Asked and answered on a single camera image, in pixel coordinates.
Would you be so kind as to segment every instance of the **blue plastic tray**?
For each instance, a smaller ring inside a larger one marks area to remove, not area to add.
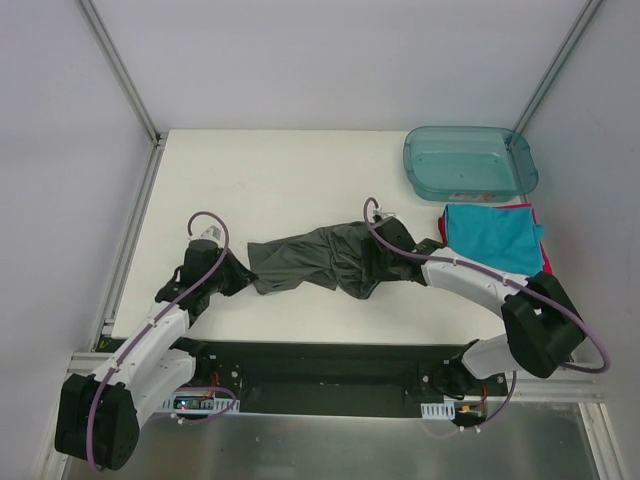
[[[404,168],[420,197],[439,202],[506,202],[538,184],[529,144],[504,128],[417,128]]]

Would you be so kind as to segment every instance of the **folded cloth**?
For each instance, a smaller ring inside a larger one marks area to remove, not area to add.
[[[531,205],[447,205],[439,227],[445,244],[476,262],[528,276],[551,272],[540,244],[544,227]]]

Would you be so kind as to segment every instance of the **purple cable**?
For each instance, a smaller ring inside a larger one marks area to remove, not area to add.
[[[213,264],[213,266],[209,269],[209,271],[207,271],[207,273],[205,273],[202,276],[202,278],[200,278],[200,280],[195,282],[193,285],[191,285],[189,288],[187,288],[184,292],[182,292],[180,295],[178,295],[171,303],[169,303],[169,305],[167,305],[165,308],[163,308],[162,311],[160,311],[160,313],[158,313],[158,315],[156,315],[154,317],[154,319],[153,319],[153,324],[154,325],[156,323],[158,323],[162,317],[164,317],[173,307],[175,307],[178,303],[180,303],[187,295],[189,295],[191,292],[193,292],[196,288],[198,288],[200,285],[202,285],[211,275],[213,275],[213,273],[222,264],[222,261],[224,260],[224,258],[227,256],[227,252],[229,251],[229,229],[227,228],[227,225],[224,223],[224,221],[219,216],[217,216],[215,213],[211,213],[211,212],[207,212],[207,211],[200,211],[200,212],[194,213],[191,216],[191,218],[189,219],[189,221],[187,222],[187,231],[189,232],[189,235],[192,235],[191,224],[193,223],[193,221],[196,218],[198,218],[200,216],[203,216],[203,215],[215,219],[220,224],[220,226],[222,227],[222,230],[224,231],[224,246],[222,247],[222,252],[220,253],[220,256],[218,257],[218,260],[216,260],[216,262]],[[153,325],[151,325],[150,323],[147,323],[147,325],[140,331],[140,333],[138,333],[138,335],[136,335],[136,337],[129,344],[129,346],[117,358],[116,364],[118,366],[122,365],[122,362],[125,360],[125,358],[127,358],[127,356],[129,356],[131,351],[136,347],[136,345],[138,343],[140,343],[142,338],[152,328],[153,328]],[[86,453],[87,453],[87,462],[89,462],[89,466],[91,467],[91,469],[94,472],[100,472],[100,471],[104,470],[104,467],[100,467],[100,466],[98,466],[96,464],[95,458],[93,456],[93,427],[94,427],[95,419],[96,419],[96,411],[98,410],[98,405],[100,404],[100,398],[102,397],[102,393],[104,392],[104,389],[106,388],[107,384],[109,383],[109,380],[111,380],[111,377],[113,377],[114,373],[116,373],[116,369],[114,369],[113,367],[110,368],[107,371],[107,374],[104,376],[104,378],[102,379],[102,382],[100,382],[100,385],[98,386],[98,389],[96,390],[96,394],[94,395],[93,400],[91,402],[91,407],[89,408],[89,417],[87,419],[87,435],[86,435],[86,449],[87,449],[87,452]]]
[[[500,405],[498,410],[493,412],[491,415],[489,415],[489,417],[484,422],[482,422],[482,425],[486,425],[489,422],[493,422],[498,417],[498,415],[500,415],[504,411],[505,407],[509,404],[509,402],[513,398],[513,394],[516,391],[516,382],[518,381],[518,372],[514,370],[512,374],[513,374],[513,378],[511,379],[511,387],[509,388],[509,393],[507,393],[507,396],[505,397],[504,402],[502,402],[502,405]]]
[[[373,197],[367,198],[367,201],[364,202],[364,207],[362,209],[362,214],[364,216],[364,223],[367,226],[367,229],[369,230],[369,233],[371,233],[371,235],[373,235],[373,237],[376,240],[378,240],[378,242],[380,242],[383,246],[385,246],[386,248],[388,248],[392,252],[397,253],[398,255],[402,255],[402,256],[405,256],[405,257],[408,257],[408,258],[413,258],[413,259],[416,259],[416,260],[431,260],[431,261],[435,261],[435,262],[454,263],[454,260],[451,259],[451,258],[448,258],[448,257],[439,257],[437,255],[421,255],[421,254],[418,254],[418,253],[405,252],[404,250],[401,250],[398,247],[396,247],[396,246],[390,244],[389,242],[387,242],[384,238],[382,238],[378,234],[378,232],[375,231],[375,228],[373,227],[371,222],[369,222],[369,218],[368,218],[368,215],[367,215],[367,210],[369,209],[369,204],[370,203],[373,203],[376,208],[380,208],[380,204],[378,203],[378,201],[375,198],[373,198]],[[540,302],[545,303],[546,305],[548,305],[551,308],[557,310],[563,316],[567,317],[569,320],[571,320],[573,323],[575,323],[576,326],[580,330],[582,330],[582,333],[584,333],[589,338],[589,340],[591,340],[593,345],[598,350],[598,353],[602,357],[602,366],[598,367],[598,368],[590,368],[590,367],[583,367],[583,366],[580,366],[580,365],[573,365],[571,363],[563,363],[562,366],[564,368],[567,368],[569,370],[577,370],[579,372],[584,372],[584,373],[605,373],[606,371],[609,370],[609,368],[611,367],[611,357],[609,356],[609,352],[607,352],[606,347],[600,341],[600,339],[596,336],[595,332],[593,330],[591,330],[591,328],[587,324],[585,324],[580,319],[580,317],[578,317],[575,313],[573,313],[567,307],[565,307],[563,305],[560,305],[555,300],[552,300],[552,299],[550,299],[548,297],[545,297],[544,295],[541,295],[538,292],[535,292],[535,291],[531,290],[530,288],[528,288],[528,287],[526,287],[524,285],[520,285],[518,282],[515,282],[515,281],[511,280],[510,278],[503,279],[502,275],[500,275],[499,273],[494,272],[493,270],[491,270],[491,269],[489,269],[487,267],[483,267],[482,265],[478,265],[478,264],[473,263],[473,262],[468,262],[466,260],[456,260],[455,262],[456,262],[457,265],[462,265],[463,267],[467,267],[467,268],[470,268],[472,270],[476,270],[476,271],[478,271],[480,273],[484,273],[488,277],[491,277],[491,278],[493,278],[495,280],[500,280],[501,282],[504,281],[510,287],[513,287],[513,288],[515,288],[517,290],[520,290],[521,292],[526,293],[530,297],[533,297],[536,300],[539,300]]]

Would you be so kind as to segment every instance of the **purple wire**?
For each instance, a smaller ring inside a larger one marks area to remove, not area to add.
[[[513,398],[513,394],[516,391],[516,382],[518,380],[518,372],[514,370],[512,372],[512,375],[513,375],[513,378],[511,380],[511,387],[509,388],[509,393],[507,393],[507,396],[504,399],[504,402],[502,402],[502,405],[500,405],[498,410],[493,412],[491,415],[489,415],[489,417],[484,422],[482,422],[482,425],[487,425],[488,423],[493,422],[504,411],[505,407],[509,404],[509,402]]]
[[[164,317],[173,307],[175,307],[178,303],[180,303],[187,295],[189,295],[196,288],[198,288],[200,285],[202,285],[204,282],[206,282],[207,279],[211,275],[213,275],[213,273],[220,267],[220,265],[222,264],[222,261],[224,260],[224,258],[227,256],[227,253],[229,252],[229,229],[227,228],[227,225],[224,223],[224,221],[218,215],[216,215],[215,213],[211,213],[211,212],[207,212],[207,211],[200,211],[200,212],[194,213],[191,216],[191,218],[189,219],[189,221],[187,222],[187,231],[189,232],[189,235],[192,235],[191,224],[193,223],[193,221],[196,218],[198,218],[200,216],[211,217],[211,218],[215,219],[220,224],[220,226],[222,227],[222,230],[224,231],[224,246],[222,247],[222,252],[220,253],[220,256],[218,257],[218,260],[216,260],[216,262],[213,264],[213,266],[207,271],[207,273],[205,273],[200,278],[200,280],[195,282],[193,285],[191,285],[189,288],[187,288],[184,292],[182,292],[180,295],[178,295],[171,303],[169,303],[169,305],[167,305],[165,308],[163,308],[160,311],[160,313],[158,313],[154,317],[153,325],[158,323],[162,317]],[[129,344],[129,346],[116,359],[116,364],[118,366],[122,365],[122,362],[125,360],[125,358],[127,358],[127,356],[129,356],[129,354],[136,347],[136,345],[138,345],[138,343],[140,343],[142,338],[149,332],[149,330],[151,330],[153,328],[153,325],[151,325],[150,323],[147,323],[147,325],[140,331],[140,333],[138,333],[138,335],[136,335],[136,337]],[[104,467],[100,467],[100,466],[98,466],[96,464],[95,457],[93,455],[93,428],[94,428],[95,419],[96,419],[96,411],[98,410],[98,405],[100,404],[100,398],[102,397],[102,393],[104,392],[104,389],[106,388],[107,384],[109,383],[109,380],[111,380],[111,377],[113,377],[114,373],[116,373],[116,369],[114,369],[113,367],[111,367],[107,371],[107,374],[102,379],[102,382],[100,382],[100,385],[98,386],[98,389],[96,390],[96,394],[94,395],[93,400],[91,401],[91,406],[89,407],[89,417],[87,418],[87,434],[86,434],[86,450],[87,450],[87,452],[86,453],[87,453],[87,462],[89,462],[89,466],[91,467],[91,469],[94,472],[101,472],[102,470],[104,470]],[[233,398],[234,398],[234,401],[231,403],[231,406],[233,406],[233,404],[235,403],[235,396]]]
[[[402,256],[405,256],[405,257],[408,257],[408,258],[413,258],[413,259],[416,259],[416,260],[431,260],[431,261],[435,261],[435,262],[446,262],[446,263],[453,263],[454,262],[454,260],[452,258],[448,258],[448,257],[439,257],[437,255],[422,255],[422,254],[418,254],[418,253],[405,252],[404,250],[401,250],[398,247],[396,247],[396,246],[390,244],[389,242],[387,242],[384,238],[382,238],[378,234],[378,232],[375,231],[375,228],[373,227],[371,222],[369,222],[367,211],[369,209],[369,204],[370,203],[373,203],[376,208],[380,208],[380,204],[378,203],[378,201],[375,198],[373,198],[373,197],[367,198],[367,201],[364,202],[364,207],[362,209],[362,214],[364,216],[364,223],[367,226],[367,229],[369,230],[369,233],[371,233],[371,235],[373,235],[373,237],[376,240],[378,240],[378,242],[380,242],[383,246],[385,246],[386,248],[388,248],[392,252],[397,253],[398,255],[402,255]],[[505,283],[507,285],[509,285],[510,287],[513,287],[513,288],[515,288],[517,290],[520,290],[521,292],[526,293],[530,297],[533,297],[536,300],[539,300],[540,302],[545,303],[546,305],[548,305],[551,308],[557,310],[562,315],[564,315],[569,320],[571,320],[573,323],[575,323],[576,326],[580,330],[582,330],[582,332],[589,338],[589,340],[591,340],[593,345],[598,350],[598,353],[602,357],[602,366],[598,367],[598,368],[590,368],[590,367],[583,367],[583,366],[580,366],[580,365],[574,365],[574,364],[571,364],[571,363],[563,363],[562,366],[564,368],[567,368],[569,370],[576,370],[578,372],[584,372],[584,373],[605,373],[606,371],[609,370],[609,368],[611,367],[611,357],[609,356],[609,352],[607,352],[606,347],[600,341],[600,339],[597,337],[595,332],[587,324],[585,324],[580,319],[580,317],[578,317],[575,313],[573,313],[567,307],[565,307],[564,305],[559,304],[555,300],[552,300],[552,299],[550,299],[548,297],[545,297],[544,295],[539,294],[538,292],[535,292],[535,291],[531,290],[529,287],[526,287],[524,285],[520,285],[518,282],[515,282],[514,280],[511,280],[510,278],[503,279],[502,275],[500,275],[499,273],[494,272],[493,270],[491,270],[491,269],[489,269],[487,267],[483,267],[482,265],[478,265],[477,263],[469,262],[469,261],[466,261],[466,260],[456,260],[455,262],[456,262],[457,265],[462,265],[463,267],[467,267],[467,268],[470,268],[472,270],[476,270],[476,271],[478,271],[480,273],[484,273],[488,277],[491,277],[491,278],[493,278],[495,280],[500,280],[501,282],[505,281]]]

